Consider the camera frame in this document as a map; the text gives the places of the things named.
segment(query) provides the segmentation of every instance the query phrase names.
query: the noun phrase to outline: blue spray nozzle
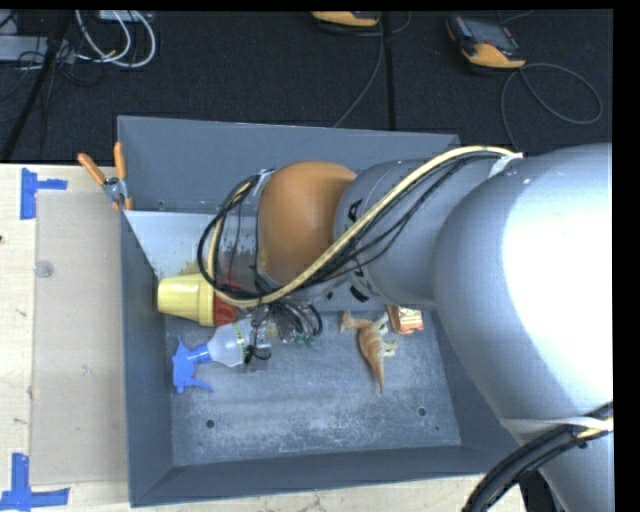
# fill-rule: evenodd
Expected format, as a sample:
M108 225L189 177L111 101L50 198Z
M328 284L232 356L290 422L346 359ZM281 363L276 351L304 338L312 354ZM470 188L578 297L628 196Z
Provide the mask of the blue spray nozzle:
M178 338L178 350L171 359L173 361L173 385L178 393L184 393L184 388L193 386L213 391L209 384L194 377L197 364L211 361L206 345L189 350Z

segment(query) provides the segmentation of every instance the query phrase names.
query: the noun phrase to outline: black carpet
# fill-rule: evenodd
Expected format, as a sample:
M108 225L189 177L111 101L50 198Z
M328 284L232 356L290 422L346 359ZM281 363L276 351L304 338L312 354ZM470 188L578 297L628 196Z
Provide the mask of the black carpet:
M82 12L96 42L122 47L117 25ZM298 11L155 11L153 60L56 65L8 160L76 163L82 151L111 165L122 114L450 133L529 155L611 142L613 9L461 13L513 18L527 67L474 72L449 39L448 11L385 13L384 38L327 32ZM149 40L135 27L140 59ZM75 20L67 39L81 40ZM0 145L36 76L0 67Z

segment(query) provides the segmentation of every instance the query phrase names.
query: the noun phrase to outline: gray tray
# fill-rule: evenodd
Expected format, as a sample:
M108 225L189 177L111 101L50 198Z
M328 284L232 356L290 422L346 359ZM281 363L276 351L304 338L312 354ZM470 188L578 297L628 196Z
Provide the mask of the gray tray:
M120 117L137 210L211 213L242 178L298 160L377 163L429 158L454 135ZM121 217L129 491L133 506L339 488L486 472L516 446L451 350L436 312L395 336L385 391L338 333L345 309L375 318L384 305L348 285L317 306L312 346L276 344L266 362L200 365L209 393L171 383L177 337L189 347L213 329L160 314L157 276Z

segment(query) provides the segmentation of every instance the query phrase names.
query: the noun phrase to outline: bin floor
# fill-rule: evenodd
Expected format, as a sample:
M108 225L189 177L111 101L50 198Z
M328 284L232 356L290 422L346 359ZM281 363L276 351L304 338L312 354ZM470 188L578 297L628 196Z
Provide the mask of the bin floor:
M354 316L369 319L383 313L381 305L362 307L339 291L318 303L324 330L312 346L279 343L268 361L235 368L199 365L196 377L214 392L172 393L175 464L460 444L429 313L423 331L398 335L389 327L384 335L398 348L385 358L380 393L356 331L338 332L343 309L360 308ZM215 331L167 317L166 332L170 365L177 336L193 348Z

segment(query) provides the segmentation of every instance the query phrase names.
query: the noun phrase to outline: yellow cap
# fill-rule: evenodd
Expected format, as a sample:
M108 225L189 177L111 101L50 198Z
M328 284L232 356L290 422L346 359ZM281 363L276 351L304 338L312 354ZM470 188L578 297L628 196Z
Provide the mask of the yellow cap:
M213 288L199 273L165 277L158 285L158 309L213 327Z

